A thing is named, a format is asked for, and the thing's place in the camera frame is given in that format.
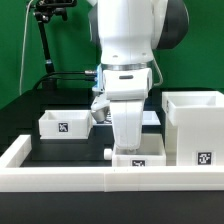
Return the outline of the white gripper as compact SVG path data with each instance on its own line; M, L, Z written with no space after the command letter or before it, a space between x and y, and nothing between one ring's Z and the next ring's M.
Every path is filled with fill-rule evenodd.
M115 145L126 154L136 154L141 143L143 100L111 101Z

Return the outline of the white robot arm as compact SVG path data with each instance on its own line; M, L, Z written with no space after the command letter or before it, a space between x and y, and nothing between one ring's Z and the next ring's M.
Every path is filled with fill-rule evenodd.
M101 47L101 91L109 101L115 147L140 147L142 116L155 86L153 52L176 47L189 15L184 0L87 0L91 40Z

